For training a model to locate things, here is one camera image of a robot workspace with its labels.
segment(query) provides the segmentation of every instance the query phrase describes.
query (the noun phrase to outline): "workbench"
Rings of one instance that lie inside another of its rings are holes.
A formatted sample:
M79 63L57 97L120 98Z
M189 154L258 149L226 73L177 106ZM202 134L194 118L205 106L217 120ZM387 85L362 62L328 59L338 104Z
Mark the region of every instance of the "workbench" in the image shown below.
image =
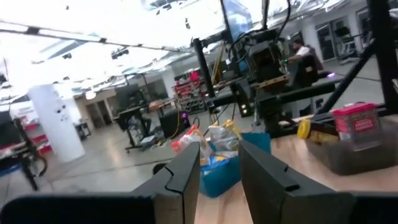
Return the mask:
M386 117L398 123L398 115ZM271 141L272 154L293 169L337 191L398 192L398 166L356 175L338 176L323 166L296 135ZM250 224L248 203L239 182L219 198L198 196L195 224Z

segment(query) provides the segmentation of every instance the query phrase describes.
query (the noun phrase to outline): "gray tray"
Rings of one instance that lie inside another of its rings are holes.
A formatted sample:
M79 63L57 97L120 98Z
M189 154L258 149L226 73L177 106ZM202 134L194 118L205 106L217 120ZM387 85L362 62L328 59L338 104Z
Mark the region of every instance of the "gray tray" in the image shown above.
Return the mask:
M323 165L339 175L352 175L398 165L398 124L381 119L382 143L354 151L349 141L315 144L305 140L310 151Z

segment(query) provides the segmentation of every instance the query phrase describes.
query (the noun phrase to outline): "clear plastic bag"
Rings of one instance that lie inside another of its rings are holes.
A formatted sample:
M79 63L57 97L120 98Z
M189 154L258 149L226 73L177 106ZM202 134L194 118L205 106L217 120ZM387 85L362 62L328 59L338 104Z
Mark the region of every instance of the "clear plastic bag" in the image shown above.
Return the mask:
M186 134L184 134L184 136L182 136L178 141L172 142L171 145L174 153L177 155L193 142L199 142L201 164L207 164L212 150L205 137L196 126L193 126Z
M228 120L222 126L209 126L211 142L216 146L217 151L237 151L241 136L234 127L231 120Z

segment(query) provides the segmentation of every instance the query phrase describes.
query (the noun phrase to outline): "desk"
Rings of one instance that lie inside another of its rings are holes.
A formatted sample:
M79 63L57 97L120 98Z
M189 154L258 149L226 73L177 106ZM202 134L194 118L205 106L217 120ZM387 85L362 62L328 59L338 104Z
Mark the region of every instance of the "desk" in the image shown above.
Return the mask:
M388 120L398 122L398 116ZM350 176L338 176L323 166L308 151L304 140L295 135L271 141L272 154L295 170L334 190L398 191L398 166ZM195 224L250 224L251 216L239 182L220 198L199 195Z
M118 117L113 119L114 121L117 122L117 124L119 125L120 129L122 129L122 131L127 132L127 136L129 137L129 141L130 141L130 145L131 145L126 148L127 152L129 152L130 149L140 148L140 146L136 146L136 144L134 143L134 140L131 136L131 133L130 133L128 121L131 117L137 116L137 119L139 119L139 121L141 122L142 130L144 132L144 134L143 134L144 138L148 137L148 135L149 135L149 130L147 130L146 124L145 124L145 122L142 118L141 112L140 112L140 109L145 108L146 106L147 105L142 105L142 106L136 106L134 108L126 109L126 110L120 112L118 114Z

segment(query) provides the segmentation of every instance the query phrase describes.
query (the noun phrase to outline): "teal bin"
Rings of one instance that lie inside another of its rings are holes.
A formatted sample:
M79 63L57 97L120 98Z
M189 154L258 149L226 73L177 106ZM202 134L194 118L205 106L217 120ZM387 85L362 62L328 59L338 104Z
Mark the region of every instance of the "teal bin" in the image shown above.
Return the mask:
M267 133L242 133L242 138L260 149L271 153L271 139ZM211 142L209 142L209 145L215 151L215 147ZM239 158L234 157L221 166L201 172L199 191L207 197L216 198L240 180Z

